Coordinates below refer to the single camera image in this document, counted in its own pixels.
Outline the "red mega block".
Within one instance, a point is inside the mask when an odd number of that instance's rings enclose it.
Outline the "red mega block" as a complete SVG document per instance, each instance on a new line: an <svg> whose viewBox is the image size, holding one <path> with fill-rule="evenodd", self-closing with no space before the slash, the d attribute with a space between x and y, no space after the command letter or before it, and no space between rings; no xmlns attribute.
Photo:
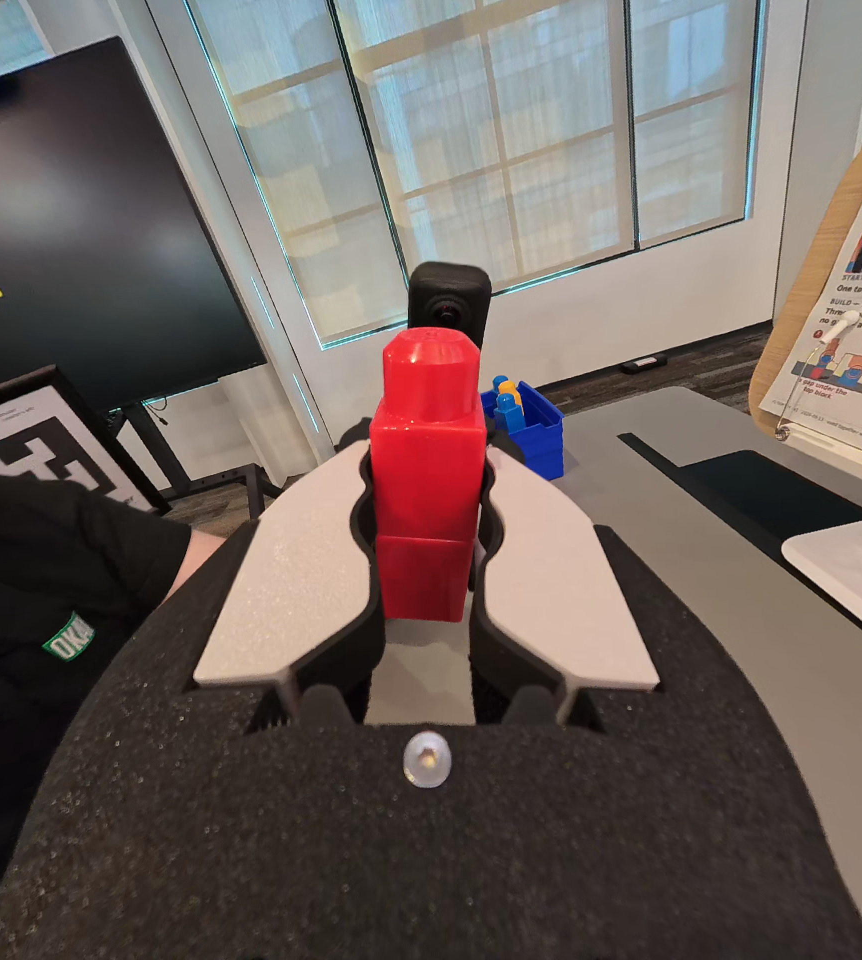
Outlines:
<svg viewBox="0 0 862 960"><path fill-rule="evenodd" d="M385 617L461 621L473 551L471 540L377 534Z"/></svg>
<svg viewBox="0 0 862 960"><path fill-rule="evenodd" d="M385 347L369 427L379 534L472 540L486 444L480 361L464 333L442 327L406 329Z"/></svg>

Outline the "black monitor on stand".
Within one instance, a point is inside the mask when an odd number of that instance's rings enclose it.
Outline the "black monitor on stand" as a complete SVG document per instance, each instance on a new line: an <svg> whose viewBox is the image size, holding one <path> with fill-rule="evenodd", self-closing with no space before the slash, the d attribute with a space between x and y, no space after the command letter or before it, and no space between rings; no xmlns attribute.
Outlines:
<svg viewBox="0 0 862 960"><path fill-rule="evenodd" d="M170 495L241 483L256 518L267 474L190 480L144 402L266 362L125 43L0 77L0 384L59 373L122 412Z"/></svg>

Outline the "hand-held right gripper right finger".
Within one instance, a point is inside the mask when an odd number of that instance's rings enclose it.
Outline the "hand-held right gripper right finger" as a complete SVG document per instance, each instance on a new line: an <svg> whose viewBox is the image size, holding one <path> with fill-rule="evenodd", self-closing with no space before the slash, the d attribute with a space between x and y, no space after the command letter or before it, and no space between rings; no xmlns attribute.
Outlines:
<svg viewBox="0 0 862 960"><path fill-rule="evenodd" d="M476 712L544 690L566 721L584 690L650 693L660 678L591 518L490 445L470 612Z"/></svg>

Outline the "blue plastic bin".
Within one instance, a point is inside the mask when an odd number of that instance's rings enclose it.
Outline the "blue plastic bin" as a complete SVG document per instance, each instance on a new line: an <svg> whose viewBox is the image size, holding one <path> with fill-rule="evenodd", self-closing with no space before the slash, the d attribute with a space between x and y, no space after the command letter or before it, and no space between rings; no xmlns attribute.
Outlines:
<svg viewBox="0 0 862 960"><path fill-rule="evenodd" d="M560 478L565 472L564 415L553 402L525 381L514 382L523 402L527 427L509 434L509 437L522 451L528 468L549 481ZM494 421L496 398L493 386L481 393L481 400L488 429L502 430L496 427Z"/></svg>

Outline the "wooden document stand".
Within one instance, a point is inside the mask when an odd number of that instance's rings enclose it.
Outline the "wooden document stand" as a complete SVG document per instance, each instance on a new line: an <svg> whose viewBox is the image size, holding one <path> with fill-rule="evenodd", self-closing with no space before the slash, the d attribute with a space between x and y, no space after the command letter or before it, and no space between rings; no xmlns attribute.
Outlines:
<svg viewBox="0 0 862 960"><path fill-rule="evenodd" d="M862 481L862 149L837 188L750 388L758 425ZM776 558L862 625L862 519L797 497Z"/></svg>

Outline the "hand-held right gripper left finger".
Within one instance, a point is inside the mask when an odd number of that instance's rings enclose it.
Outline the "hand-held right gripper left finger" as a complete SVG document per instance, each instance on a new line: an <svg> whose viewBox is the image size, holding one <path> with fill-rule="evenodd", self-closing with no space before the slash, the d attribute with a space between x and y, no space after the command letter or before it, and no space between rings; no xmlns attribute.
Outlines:
<svg viewBox="0 0 862 960"><path fill-rule="evenodd" d="M264 511L193 672L203 689L361 690L386 646L369 443L359 439Z"/></svg>

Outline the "person's black shirt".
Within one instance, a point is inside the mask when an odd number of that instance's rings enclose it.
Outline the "person's black shirt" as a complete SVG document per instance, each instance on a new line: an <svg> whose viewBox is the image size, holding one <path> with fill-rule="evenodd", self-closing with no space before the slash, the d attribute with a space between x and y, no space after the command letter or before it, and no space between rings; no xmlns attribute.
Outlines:
<svg viewBox="0 0 862 960"><path fill-rule="evenodd" d="M162 605L191 529L74 482L0 476L0 880L67 727Z"/></svg>

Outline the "framed tag sign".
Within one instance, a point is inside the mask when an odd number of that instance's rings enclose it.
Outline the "framed tag sign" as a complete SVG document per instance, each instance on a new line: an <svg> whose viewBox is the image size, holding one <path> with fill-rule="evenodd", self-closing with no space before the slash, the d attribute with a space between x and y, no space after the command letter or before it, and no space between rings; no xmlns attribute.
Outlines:
<svg viewBox="0 0 862 960"><path fill-rule="evenodd" d="M53 365L0 383L0 476L74 482L145 513L171 509Z"/></svg>

